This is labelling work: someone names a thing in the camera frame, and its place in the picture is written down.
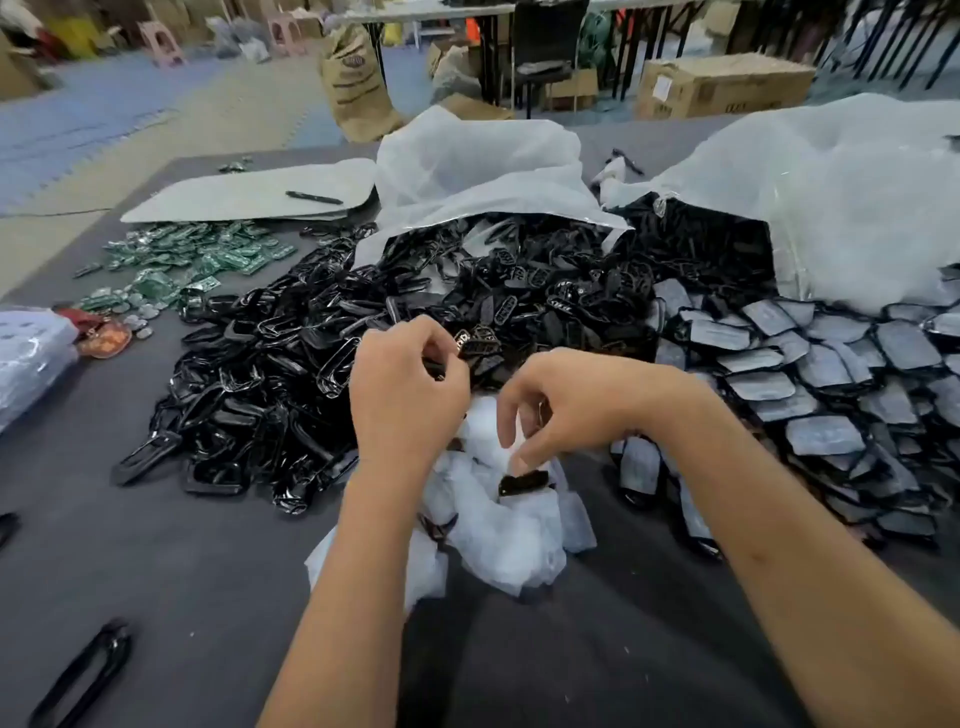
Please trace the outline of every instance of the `white label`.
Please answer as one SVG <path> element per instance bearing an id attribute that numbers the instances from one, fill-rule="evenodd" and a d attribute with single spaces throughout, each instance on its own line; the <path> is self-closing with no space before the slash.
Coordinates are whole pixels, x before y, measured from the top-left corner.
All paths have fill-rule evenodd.
<path id="1" fill-rule="evenodd" d="M 654 98 L 659 101 L 666 101 L 666 97 L 670 95 L 670 86 L 672 85 L 673 82 L 666 76 L 658 76 L 657 83 L 654 84 Z"/>

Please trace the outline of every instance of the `white board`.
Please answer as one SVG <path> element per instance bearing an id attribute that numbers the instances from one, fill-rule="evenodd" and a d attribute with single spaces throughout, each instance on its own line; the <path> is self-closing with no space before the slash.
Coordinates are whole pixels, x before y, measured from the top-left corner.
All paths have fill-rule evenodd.
<path id="1" fill-rule="evenodd" d="M 354 158 L 261 172 L 237 172 L 174 182 L 120 218 L 125 223 L 256 220 L 343 212 L 373 192 L 376 163 Z M 287 190 L 343 200 L 328 205 L 287 197 Z"/>

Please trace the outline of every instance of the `person's left hand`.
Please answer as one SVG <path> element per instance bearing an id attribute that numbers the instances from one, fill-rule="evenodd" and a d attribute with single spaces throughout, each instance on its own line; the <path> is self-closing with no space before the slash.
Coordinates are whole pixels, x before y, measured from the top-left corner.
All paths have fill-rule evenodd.
<path id="1" fill-rule="evenodd" d="M 443 381 L 426 372 L 424 357 L 445 365 Z M 349 391 L 359 467 L 376 479 L 421 490 L 467 413 L 470 372 L 453 337 L 419 316 L 364 334 Z"/>

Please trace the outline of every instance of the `black pen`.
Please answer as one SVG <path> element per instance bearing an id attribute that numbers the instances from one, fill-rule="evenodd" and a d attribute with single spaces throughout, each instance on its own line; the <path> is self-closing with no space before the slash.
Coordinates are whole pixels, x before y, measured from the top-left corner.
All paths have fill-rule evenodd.
<path id="1" fill-rule="evenodd" d="M 327 203 L 328 205 L 342 205 L 343 200 L 338 200 L 335 197 L 324 197 L 323 195 L 308 195 L 306 192 L 295 192 L 292 189 L 287 190 L 287 197 L 292 197 L 295 200 L 309 200 L 314 203 Z"/>

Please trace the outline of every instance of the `floor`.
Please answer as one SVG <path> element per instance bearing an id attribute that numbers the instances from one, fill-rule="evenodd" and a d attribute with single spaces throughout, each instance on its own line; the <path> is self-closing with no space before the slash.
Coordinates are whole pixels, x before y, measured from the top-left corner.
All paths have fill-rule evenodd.
<path id="1" fill-rule="evenodd" d="M 951 35 L 937 38 L 903 92 L 899 81 L 855 81 L 841 67 L 819 74 L 807 102 L 867 90 L 907 100 L 960 98 L 960 54 L 924 90 Z M 855 36 L 851 48 L 858 42 Z M 311 51 L 262 65 L 193 58 L 164 70 L 142 54 L 125 54 L 64 65 L 61 88 L 0 104 L 0 295 L 173 158 L 346 143 L 323 98 L 317 49 Z M 664 56 L 671 53 L 668 45 Z M 684 55 L 708 54 L 708 39 L 694 33 Z M 397 110 L 414 116 L 429 106 L 425 48 L 384 48 L 384 65 Z M 535 109 L 534 116 L 567 126 L 629 121 L 632 91 L 624 103 L 605 92 L 591 109 Z"/>

